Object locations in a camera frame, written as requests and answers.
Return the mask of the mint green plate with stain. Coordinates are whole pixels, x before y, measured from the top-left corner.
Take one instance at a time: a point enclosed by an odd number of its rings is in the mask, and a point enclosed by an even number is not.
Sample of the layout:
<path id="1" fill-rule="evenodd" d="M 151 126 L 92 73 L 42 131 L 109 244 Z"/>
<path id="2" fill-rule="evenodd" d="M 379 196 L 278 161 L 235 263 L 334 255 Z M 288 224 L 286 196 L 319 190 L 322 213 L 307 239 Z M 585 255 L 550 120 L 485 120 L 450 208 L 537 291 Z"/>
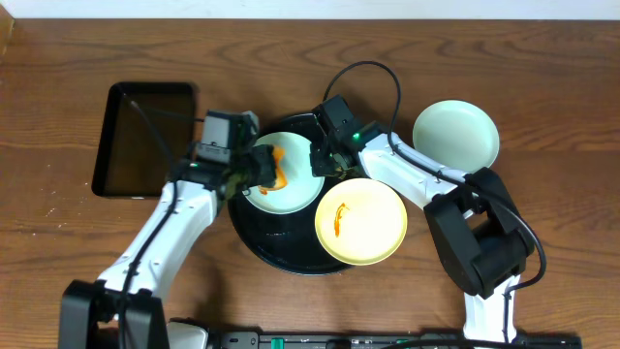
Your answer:
<path id="1" fill-rule="evenodd" d="M 254 207 L 274 214 L 289 214 L 310 205 L 323 189 L 325 179 L 312 175 L 311 142 L 291 132 L 275 132 L 258 139 L 257 145 L 274 145 L 284 151 L 279 164 L 287 184 L 275 191 L 252 187 L 246 199 Z"/>

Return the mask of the yellow plate with stain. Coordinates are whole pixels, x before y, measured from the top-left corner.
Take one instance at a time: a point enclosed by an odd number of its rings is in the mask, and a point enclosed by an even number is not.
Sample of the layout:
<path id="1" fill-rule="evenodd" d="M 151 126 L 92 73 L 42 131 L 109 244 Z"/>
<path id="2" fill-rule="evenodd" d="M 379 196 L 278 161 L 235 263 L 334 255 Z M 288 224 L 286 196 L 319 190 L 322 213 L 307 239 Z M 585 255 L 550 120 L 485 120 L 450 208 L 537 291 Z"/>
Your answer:
<path id="1" fill-rule="evenodd" d="M 315 214 L 317 238 L 336 260 L 353 266 L 379 263 L 400 246 L 408 217 L 400 197 L 368 178 L 340 182 L 322 197 Z"/>

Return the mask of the light blue plate with stain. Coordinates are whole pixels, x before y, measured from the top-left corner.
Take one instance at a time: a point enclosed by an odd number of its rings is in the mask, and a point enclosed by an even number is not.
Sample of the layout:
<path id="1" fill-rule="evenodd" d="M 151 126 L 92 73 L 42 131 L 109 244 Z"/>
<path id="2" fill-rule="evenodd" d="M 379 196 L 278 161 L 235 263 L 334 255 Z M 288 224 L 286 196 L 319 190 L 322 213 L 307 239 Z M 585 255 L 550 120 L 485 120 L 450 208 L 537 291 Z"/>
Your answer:
<path id="1" fill-rule="evenodd" d="M 490 116 L 459 100 L 440 101 L 423 110 L 412 136 L 418 152 L 468 173 L 492 166 L 500 150 L 499 131 Z"/>

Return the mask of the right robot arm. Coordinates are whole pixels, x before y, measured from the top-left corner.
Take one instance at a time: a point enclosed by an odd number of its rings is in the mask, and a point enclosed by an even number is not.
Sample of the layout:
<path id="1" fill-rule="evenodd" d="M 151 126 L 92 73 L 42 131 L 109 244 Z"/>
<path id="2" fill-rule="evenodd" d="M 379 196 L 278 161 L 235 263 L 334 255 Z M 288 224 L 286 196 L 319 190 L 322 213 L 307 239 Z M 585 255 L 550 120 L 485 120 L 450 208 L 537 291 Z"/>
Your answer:
<path id="1" fill-rule="evenodd" d="M 527 258 L 542 253 L 501 178 L 488 168 L 452 169 L 403 143 L 392 127 L 363 124 L 339 95 L 314 114 L 323 138 L 310 150 L 315 176 L 364 175 L 420 207 L 440 262 L 466 296 L 464 335 L 472 345 L 514 344 L 513 301 Z"/>

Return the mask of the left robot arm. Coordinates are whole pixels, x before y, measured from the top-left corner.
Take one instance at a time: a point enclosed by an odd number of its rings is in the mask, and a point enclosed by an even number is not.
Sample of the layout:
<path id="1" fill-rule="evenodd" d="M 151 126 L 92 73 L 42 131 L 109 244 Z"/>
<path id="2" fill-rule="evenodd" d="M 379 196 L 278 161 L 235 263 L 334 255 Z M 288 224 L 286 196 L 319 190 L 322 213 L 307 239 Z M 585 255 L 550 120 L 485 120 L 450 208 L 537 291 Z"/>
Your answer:
<path id="1" fill-rule="evenodd" d="M 206 327 L 167 320 L 163 303 L 198 237 L 235 195 L 276 179 L 251 111 L 209 111 L 201 140 L 174 163 L 152 215 L 94 282 L 73 281 L 59 320 L 61 348 L 205 348 Z"/>

